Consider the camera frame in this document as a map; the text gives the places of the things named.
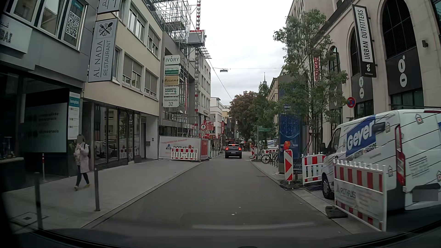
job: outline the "black pants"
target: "black pants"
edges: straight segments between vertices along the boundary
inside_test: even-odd
[[[84,180],[86,180],[86,183],[89,184],[89,177],[87,176],[87,173],[81,173],[80,166],[78,166],[77,186],[80,185],[80,182],[81,182],[81,174],[84,176]]]

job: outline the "white van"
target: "white van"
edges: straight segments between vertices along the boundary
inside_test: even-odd
[[[441,110],[401,109],[352,120],[339,125],[321,150],[327,199],[333,199],[333,159],[339,159],[386,165],[388,211],[441,204]]]

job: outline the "asphalt road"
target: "asphalt road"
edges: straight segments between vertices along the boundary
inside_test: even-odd
[[[349,234],[285,191],[243,158],[203,162],[94,229],[134,236],[276,235],[326,238]]]

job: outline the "woman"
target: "woman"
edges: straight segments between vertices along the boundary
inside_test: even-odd
[[[84,180],[86,180],[85,188],[90,186],[89,178],[87,176],[87,172],[90,171],[89,169],[89,145],[86,144],[84,136],[81,136],[81,141],[77,141],[77,147],[75,148],[75,161],[77,162],[78,166],[78,175],[77,175],[77,184],[75,185],[74,189],[75,191],[78,190],[78,186],[81,182],[81,174],[84,177]]]

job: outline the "van side mirror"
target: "van side mirror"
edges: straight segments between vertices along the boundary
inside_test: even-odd
[[[322,152],[322,153],[326,153],[326,145],[325,145],[325,143],[321,143],[320,144],[320,152]]]
[[[386,123],[385,122],[375,123],[372,126],[372,132],[374,132],[375,134],[381,133],[384,130],[386,130]]]

